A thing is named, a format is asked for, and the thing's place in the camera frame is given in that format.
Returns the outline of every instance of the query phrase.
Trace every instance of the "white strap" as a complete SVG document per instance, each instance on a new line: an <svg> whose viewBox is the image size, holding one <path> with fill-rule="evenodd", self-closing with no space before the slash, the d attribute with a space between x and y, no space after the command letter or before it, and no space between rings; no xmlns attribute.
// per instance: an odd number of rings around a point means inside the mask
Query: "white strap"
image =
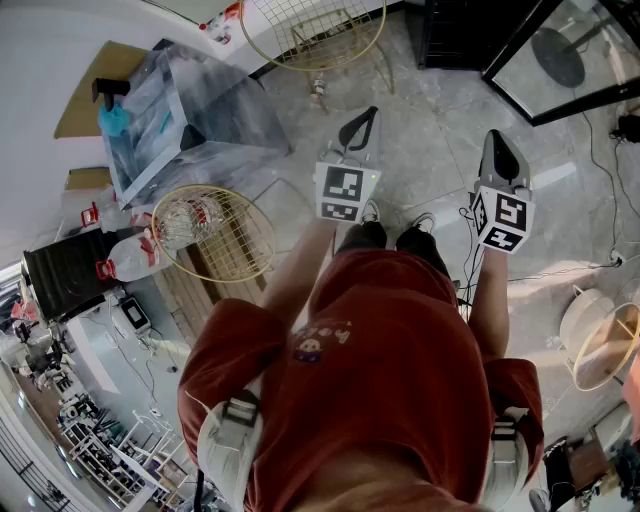
<svg viewBox="0 0 640 512"><path fill-rule="evenodd" d="M249 473L262 436L261 385L262 375L243 390L255 400L237 396L217 404L198 435L198 465L236 512L244 511Z"/></svg>
<svg viewBox="0 0 640 512"><path fill-rule="evenodd" d="M510 407L494 426L480 498L480 503L492 510L503 510L524 487L529 452L517 423L527 412L528 409Z"/></svg>

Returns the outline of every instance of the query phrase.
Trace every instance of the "red t-shirt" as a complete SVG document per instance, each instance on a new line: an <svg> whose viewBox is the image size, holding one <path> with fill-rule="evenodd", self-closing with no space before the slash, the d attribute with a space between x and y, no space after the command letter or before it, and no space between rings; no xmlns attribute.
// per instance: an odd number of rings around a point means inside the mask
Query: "red t-shirt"
<svg viewBox="0 0 640 512"><path fill-rule="evenodd" d="M182 376L178 408L194 460L205 411L264 372L263 436L245 505L281 511L313 472L350 446L411 449L429 481L456 498L480 496L493 423L509 406L530 475L542 454L535 366L482 364L451 281L410 254L338 254L317 283L309 323L294 335L240 300L216 304Z"/></svg>

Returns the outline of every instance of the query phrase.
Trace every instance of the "water bottle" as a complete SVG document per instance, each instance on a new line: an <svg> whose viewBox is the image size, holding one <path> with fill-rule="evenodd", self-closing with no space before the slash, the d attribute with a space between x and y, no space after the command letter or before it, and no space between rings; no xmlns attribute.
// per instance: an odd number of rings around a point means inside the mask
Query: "water bottle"
<svg viewBox="0 0 640 512"><path fill-rule="evenodd" d="M107 233L133 226L146 227L151 224L152 213L153 206L151 205L121 210L113 187L108 187L100 194L96 202L91 203L91 208L82 211L80 218L82 219L82 227L100 224L102 232Z"/></svg>
<svg viewBox="0 0 640 512"><path fill-rule="evenodd" d="M175 259L175 251L169 251ZM160 249L151 230L130 236L113 246L109 259L96 263L96 272L100 279L117 279L131 282L150 276L171 266L171 259Z"/></svg>

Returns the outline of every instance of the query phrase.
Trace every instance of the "small white box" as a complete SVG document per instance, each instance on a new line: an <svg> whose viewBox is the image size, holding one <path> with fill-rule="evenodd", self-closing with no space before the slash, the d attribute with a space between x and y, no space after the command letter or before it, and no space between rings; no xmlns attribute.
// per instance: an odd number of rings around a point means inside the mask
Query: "small white box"
<svg viewBox="0 0 640 512"><path fill-rule="evenodd" d="M483 186L471 209L485 247L514 254L531 234L535 204L516 195Z"/></svg>
<svg viewBox="0 0 640 512"><path fill-rule="evenodd" d="M316 163L316 215L323 219L359 222L382 173L342 164Z"/></svg>

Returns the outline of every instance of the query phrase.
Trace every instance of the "leg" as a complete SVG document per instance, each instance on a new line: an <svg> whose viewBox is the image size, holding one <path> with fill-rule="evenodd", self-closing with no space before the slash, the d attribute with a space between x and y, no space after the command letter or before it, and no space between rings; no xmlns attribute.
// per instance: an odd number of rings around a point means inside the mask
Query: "leg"
<svg viewBox="0 0 640 512"><path fill-rule="evenodd" d="M384 249L386 244L387 234L382 224L369 221L351 226L336 253L350 249Z"/></svg>
<svg viewBox="0 0 640 512"><path fill-rule="evenodd" d="M396 242L396 249L415 254L437 271L450 278L447 266L442 261L440 253L438 253L436 239L433 238L431 233L422 231L418 226L411 226L400 235Z"/></svg>

